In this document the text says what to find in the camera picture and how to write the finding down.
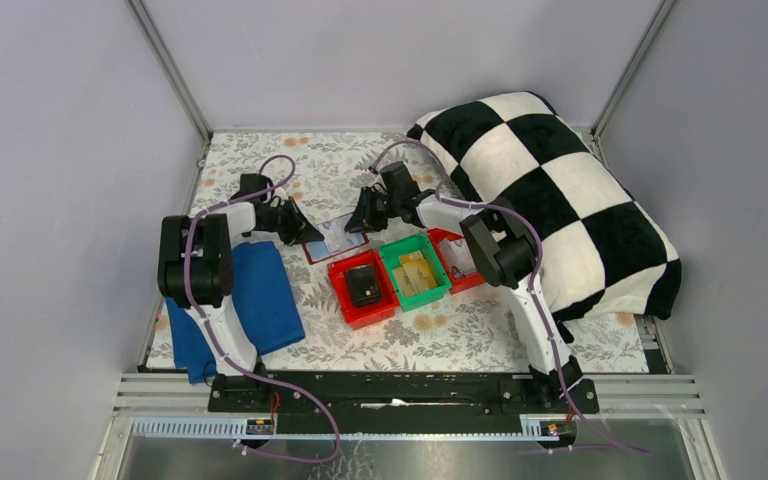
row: floral surface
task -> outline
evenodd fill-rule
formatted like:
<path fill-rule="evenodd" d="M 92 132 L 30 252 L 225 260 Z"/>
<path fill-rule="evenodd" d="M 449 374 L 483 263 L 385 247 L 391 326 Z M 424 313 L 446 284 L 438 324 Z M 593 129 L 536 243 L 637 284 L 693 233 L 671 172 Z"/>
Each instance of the floral surface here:
<path fill-rule="evenodd" d="M 237 191 L 240 173 L 256 172 L 266 158 L 283 153 L 297 163 L 294 177 L 284 188 L 305 216 L 314 224 L 337 218 L 351 213 L 358 189 L 376 180 L 366 167 L 401 138 L 387 133 L 217 133 L 192 212 L 227 200 Z M 384 162 L 393 160 L 405 162 L 422 189 L 434 187 L 440 179 L 434 165 L 414 147 L 397 147 Z M 275 160 L 264 174 L 278 181 L 289 171 L 287 162 Z M 458 196 L 448 183 L 443 192 Z M 275 370 L 527 371 L 528 356 L 513 315 L 487 285 L 447 294 L 410 312 L 399 310 L 394 318 L 360 330 L 346 325 L 328 281 L 327 263 L 420 231 L 391 219 L 387 230 L 369 235 L 369 244 L 314 265 L 308 263 L 302 247 L 285 247 L 274 236 L 254 234 L 253 241 L 276 240 L 306 334 L 303 341 L 264 356 L 266 366 Z M 168 325 L 168 316 L 161 310 L 146 364 L 150 368 L 174 368 Z M 570 347 L 582 370 L 648 372 L 633 316 L 608 314 L 566 325 L 575 336 Z"/>

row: card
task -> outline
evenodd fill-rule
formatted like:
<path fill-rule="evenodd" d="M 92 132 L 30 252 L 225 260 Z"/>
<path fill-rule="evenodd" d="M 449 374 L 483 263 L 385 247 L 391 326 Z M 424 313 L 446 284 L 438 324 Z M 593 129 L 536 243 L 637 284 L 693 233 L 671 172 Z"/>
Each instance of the card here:
<path fill-rule="evenodd" d="M 460 279 L 477 271 L 475 262 L 472 260 L 472 254 L 469 253 L 469 246 L 463 238 L 443 240 L 437 244 L 437 247 L 440 249 L 440 254 L 443 255 L 452 277 Z"/>
<path fill-rule="evenodd" d="M 432 288 L 437 288 L 437 281 L 431 275 L 431 267 L 424 258 L 411 260 L 402 265 L 402 268 L 405 269 L 405 274 L 416 293 L 425 293 Z"/>
<path fill-rule="evenodd" d="M 410 279 L 405 273 L 404 267 L 398 267 L 393 269 L 393 278 L 396 279 L 396 286 L 399 287 L 399 291 L 402 292 L 402 296 L 410 298 L 416 295 L 416 291 L 410 284 Z"/>
<path fill-rule="evenodd" d="M 406 253 L 404 255 L 399 255 L 399 264 L 404 265 L 410 262 L 411 260 L 419 260 L 420 258 L 424 258 L 424 257 L 422 256 L 422 252 L 420 252 L 419 250 L 411 253 Z"/>
<path fill-rule="evenodd" d="M 369 240 L 362 233 L 346 233 L 344 228 L 352 214 L 346 214 L 327 222 L 316 225 L 316 229 L 325 237 L 321 242 L 310 242 L 304 245 L 305 254 L 311 264 L 347 252 L 353 248 L 366 245 Z"/>

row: blue cloth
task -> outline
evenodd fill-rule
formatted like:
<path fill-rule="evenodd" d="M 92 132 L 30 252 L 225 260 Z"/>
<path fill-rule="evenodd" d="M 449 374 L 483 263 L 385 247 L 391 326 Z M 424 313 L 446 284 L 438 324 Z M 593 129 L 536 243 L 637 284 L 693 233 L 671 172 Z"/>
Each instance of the blue cloth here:
<path fill-rule="evenodd" d="M 231 299 L 246 336 L 261 355 L 305 337 L 281 254 L 272 242 L 242 243 L 232 251 Z M 190 383 L 216 373 L 213 353 L 189 314 L 166 299 L 175 367 L 187 369 Z"/>

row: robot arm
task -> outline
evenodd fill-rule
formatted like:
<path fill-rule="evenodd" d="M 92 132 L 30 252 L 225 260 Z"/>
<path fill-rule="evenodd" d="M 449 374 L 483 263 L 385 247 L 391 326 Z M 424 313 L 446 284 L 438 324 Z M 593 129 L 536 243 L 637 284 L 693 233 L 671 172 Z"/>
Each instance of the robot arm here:
<path fill-rule="evenodd" d="M 388 218 L 401 217 L 418 227 L 441 228 L 464 237 L 478 272 L 488 284 L 500 287 L 513 312 L 520 341 L 528 349 L 531 373 L 542 385 L 546 400 L 555 403 L 561 396 L 558 369 L 570 389 L 581 380 L 582 373 L 558 332 L 543 296 L 540 273 L 534 270 L 537 240 L 521 222 L 506 213 L 470 210 L 442 203 L 430 190 L 420 192 L 402 162 L 394 162 L 380 173 L 384 189 L 362 189 L 346 230 L 379 231 L 387 227 Z M 511 208 L 504 198 L 492 203 Z M 548 320 L 549 331 L 544 318 Z M 555 361 L 550 337 L 555 340 L 560 363 Z"/>
<path fill-rule="evenodd" d="M 240 191 L 232 198 L 257 192 L 271 183 L 259 174 L 243 174 Z M 292 198 L 280 189 L 276 196 L 255 198 L 233 203 L 222 213 L 207 215 L 195 229 L 193 256 L 190 262 L 190 284 L 196 303 L 204 316 L 196 312 L 184 292 L 184 247 L 192 219 L 177 215 L 163 219 L 157 283 L 160 293 L 172 298 L 185 309 L 208 341 L 216 358 L 216 371 L 236 375 L 230 362 L 251 371 L 257 362 L 257 349 L 243 331 L 231 298 L 234 270 L 231 239 L 252 231 L 274 232 L 287 245 L 323 240 L 319 231 L 308 222 Z M 283 201 L 274 202 L 278 197 Z M 217 350 L 217 345 L 227 351 Z"/>

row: white wall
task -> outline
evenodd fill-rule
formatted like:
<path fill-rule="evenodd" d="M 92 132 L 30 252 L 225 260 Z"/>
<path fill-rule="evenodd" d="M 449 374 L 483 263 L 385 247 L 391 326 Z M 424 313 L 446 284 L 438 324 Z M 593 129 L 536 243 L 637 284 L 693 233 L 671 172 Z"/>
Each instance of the white wall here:
<path fill-rule="evenodd" d="M 666 326 L 729 478 L 768 478 L 768 2 L 682 2 L 604 141 L 683 256 Z"/>
<path fill-rule="evenodd" d="M 150 0 L 208 123 L 405 128 L 482 96 L 535 90 L 598 117 L 658 0 Z"/>
<path fill-rule="evenodd" d="M 0 479 L 86 477 L 198 150 L 124 1 L 0 2 Z"/>

